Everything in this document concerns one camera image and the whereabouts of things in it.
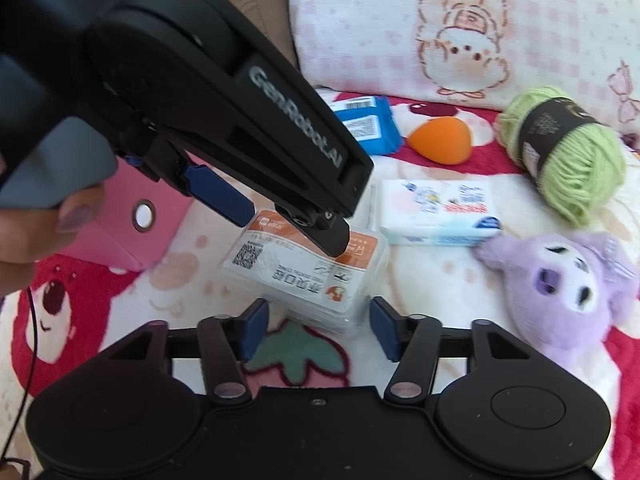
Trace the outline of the person's left hand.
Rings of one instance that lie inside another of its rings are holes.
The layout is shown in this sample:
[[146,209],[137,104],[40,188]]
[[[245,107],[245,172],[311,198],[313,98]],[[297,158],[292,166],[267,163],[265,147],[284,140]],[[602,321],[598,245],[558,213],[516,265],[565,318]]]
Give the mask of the person's left hand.
[[72,244],[100,213],[104,183],[84,188],[55,209],[2,209],[0,223],[1,296],[27,287],[36,263]]

